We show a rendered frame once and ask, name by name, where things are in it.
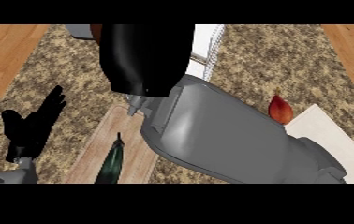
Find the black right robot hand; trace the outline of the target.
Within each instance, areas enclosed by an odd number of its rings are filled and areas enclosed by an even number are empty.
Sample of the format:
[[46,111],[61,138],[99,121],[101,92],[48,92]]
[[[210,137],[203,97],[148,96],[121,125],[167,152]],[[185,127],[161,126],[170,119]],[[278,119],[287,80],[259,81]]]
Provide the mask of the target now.
[[167,97],[189,67],[194,24],[105,24],[99,64],[118,93]]

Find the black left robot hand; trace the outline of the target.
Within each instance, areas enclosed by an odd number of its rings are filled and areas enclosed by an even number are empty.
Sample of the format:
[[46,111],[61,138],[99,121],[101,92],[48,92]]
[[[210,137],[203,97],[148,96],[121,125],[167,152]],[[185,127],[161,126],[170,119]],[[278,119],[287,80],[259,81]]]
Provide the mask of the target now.
[[43,151],[52,127],[67,105],[62,87],[48,95],[39,110],[23,117],[15,110],[3,110],[5,135],[11,140],[6,160],[15,163],[21,157],[36,159]]

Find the white placemat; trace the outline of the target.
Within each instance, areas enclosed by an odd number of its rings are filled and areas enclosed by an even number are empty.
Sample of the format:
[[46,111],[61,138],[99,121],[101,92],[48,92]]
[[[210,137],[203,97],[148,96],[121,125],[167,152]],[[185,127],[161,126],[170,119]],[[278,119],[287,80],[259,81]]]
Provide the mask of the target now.
[[318,104],[297,116],[285,129],[295,138],[307,137],[326,149],[346,168],[346,182],[354,184],[354,140]]

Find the pale wooden cutting board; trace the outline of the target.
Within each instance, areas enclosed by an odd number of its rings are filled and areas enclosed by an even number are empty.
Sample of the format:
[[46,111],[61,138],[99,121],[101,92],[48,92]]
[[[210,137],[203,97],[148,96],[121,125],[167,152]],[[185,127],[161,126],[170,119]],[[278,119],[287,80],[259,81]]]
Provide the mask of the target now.
[[144,120],[145,114],[142,112],[129,116],[124,106],[118,104],[111,106],[64,179],[65,183],[95,183],[104,160],[118,136],[124,142],[120,184],[148,183],[158,155],[148,147],[141,134]]

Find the grey block object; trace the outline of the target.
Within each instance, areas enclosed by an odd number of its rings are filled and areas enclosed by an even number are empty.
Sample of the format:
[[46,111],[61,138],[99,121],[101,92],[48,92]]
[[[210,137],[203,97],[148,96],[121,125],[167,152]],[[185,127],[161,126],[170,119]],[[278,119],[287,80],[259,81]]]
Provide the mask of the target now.
[[74,38],[79,39],[93,39],[93,34],[89,24],[67,24],[65,25],[70,34]]

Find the red onion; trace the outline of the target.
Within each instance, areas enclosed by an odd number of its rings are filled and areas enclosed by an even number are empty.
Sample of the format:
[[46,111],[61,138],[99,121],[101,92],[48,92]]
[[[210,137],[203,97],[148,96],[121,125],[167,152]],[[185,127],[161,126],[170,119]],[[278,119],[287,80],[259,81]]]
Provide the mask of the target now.
[[294,119],[294,109],[281,97],[279,89],[276,89],[276,94],[269,105],[269,115],[284,125],[287,125]]

